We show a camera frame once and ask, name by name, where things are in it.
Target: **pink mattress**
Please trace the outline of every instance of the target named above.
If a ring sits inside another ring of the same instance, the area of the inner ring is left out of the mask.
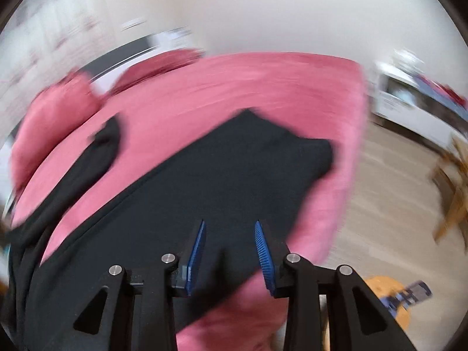
[[[328,138],[335,144],[333,169],[306,197],[288,240],[291,251],[320,263],[343,214],[367,117],[359,65],[331,56],[210,57],[111,97],[39,166],[20,197],[15,222],[21,223],[40,204],[90,143],[90,136],[116,113],[123,128],[121,152],[111,169],[64,215],[43,261],[125,187],[246,107],[256,107],[263,117],[300,136]],[[267,350],[268,338],[284,322],[286,310],[287,301],[271,298],[258,272],[229,299],[179,332],[179,350]]]

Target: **red cloth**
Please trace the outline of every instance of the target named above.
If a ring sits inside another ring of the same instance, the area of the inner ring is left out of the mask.
[[[108,95],[117,95],[138,83],[196,62],[201,53],[193,49],[167,51],[134,64],[117,79]]]
[[[39,166],[18,202],[15,223],[39,205],[86,148],[88,138],[114,114],[119,113],[123,128],[120,154],[64,215],[43,262],[73,229],[129,184],[247,107],[257,107],[262,117],[299,136],[328,138],[335,144],[333,169],[306,197],[288,240],[292,252],[319,263],[340,223],[367,121],[359,65],[331,56],[251,53],[204,58],[119,93]],[[266,350],[268,338],[286,318],[286,309],[287,301],[274,300],[258,272],[229,299],[179,332],[178,348]]]
[[[101,108],[84,74],[70,73],[33,100],[18,131],[10,157],[11,177],[19,194],[57,144]]]

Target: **curtain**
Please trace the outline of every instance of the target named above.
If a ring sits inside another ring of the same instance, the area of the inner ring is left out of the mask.
[[[0,141],[32,99],[115,47],[104,0],[23,0],[0,34]]]

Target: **floor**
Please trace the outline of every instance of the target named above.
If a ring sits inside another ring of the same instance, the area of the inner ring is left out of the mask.
[[[468,310],[468,255],[458,228],[439,245],[441,193],[427,175],[437,153],[369,123],[348,203],[327,261],[350,264],[363,278],[425,281],[433,297],[413,308],[408,336],[419,351],[442,350]]]

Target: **pillow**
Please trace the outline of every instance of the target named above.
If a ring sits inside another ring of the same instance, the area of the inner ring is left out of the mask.
[[[171,50],[145,59],[129,67],[109,90],[109,96],[116,95],[146,79],[194,63],[202,54],[194,49]]]
[[[71,72],[41,91],[27,109],[11,150],[10,168],[16,194],[24,190],[48,154],[101,108],[85,74]]]

